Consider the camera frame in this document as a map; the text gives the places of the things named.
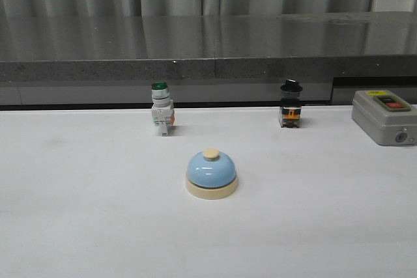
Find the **green pushbutton switch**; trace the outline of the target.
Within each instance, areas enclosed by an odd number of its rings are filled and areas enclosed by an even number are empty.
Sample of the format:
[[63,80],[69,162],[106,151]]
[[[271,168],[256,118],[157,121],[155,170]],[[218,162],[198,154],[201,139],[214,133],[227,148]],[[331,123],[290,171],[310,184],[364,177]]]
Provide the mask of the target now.
[[162,136],[168,135],[169,128],[175,123],[175,110],[165,81],[157,81],[151,85],[152,121],[159,128]]

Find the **blue and cream call bell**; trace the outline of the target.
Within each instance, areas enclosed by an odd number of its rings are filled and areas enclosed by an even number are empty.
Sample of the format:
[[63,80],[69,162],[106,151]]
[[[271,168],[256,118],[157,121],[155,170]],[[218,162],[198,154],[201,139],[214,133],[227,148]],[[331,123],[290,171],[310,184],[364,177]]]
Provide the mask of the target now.
[[188,162],[186,189],[194,197],[205,200],[223,199],[238,187],[234,161],[217,148],[206,148]]

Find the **grey push-button control box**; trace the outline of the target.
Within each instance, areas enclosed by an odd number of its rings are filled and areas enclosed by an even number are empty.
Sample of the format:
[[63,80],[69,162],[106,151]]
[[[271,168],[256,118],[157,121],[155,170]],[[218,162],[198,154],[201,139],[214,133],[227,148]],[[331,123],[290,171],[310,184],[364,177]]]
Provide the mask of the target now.
[[416,144],[416,108],[389,90],[358,90],[352,119],[378,145]]

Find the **grey stone counter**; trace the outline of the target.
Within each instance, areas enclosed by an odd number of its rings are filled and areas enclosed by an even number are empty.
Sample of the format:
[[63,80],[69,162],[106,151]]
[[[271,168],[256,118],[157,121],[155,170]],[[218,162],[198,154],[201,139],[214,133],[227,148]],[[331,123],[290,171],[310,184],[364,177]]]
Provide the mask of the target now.
[[141,106],[155,81],[178,104],[275,104],[286,79],[307,104],[377,88],[413,103],[416,15],[1,20],[2,105]]

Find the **black selector switch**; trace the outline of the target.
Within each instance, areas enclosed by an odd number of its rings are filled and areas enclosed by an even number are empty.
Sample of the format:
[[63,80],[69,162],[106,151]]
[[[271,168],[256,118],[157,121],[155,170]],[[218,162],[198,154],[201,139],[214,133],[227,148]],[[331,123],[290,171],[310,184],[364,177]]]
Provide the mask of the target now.
[[298,81],[286,79],[280,89],[280,126],[282,128],[299,128],[302,109],[300,95],[303,88]]

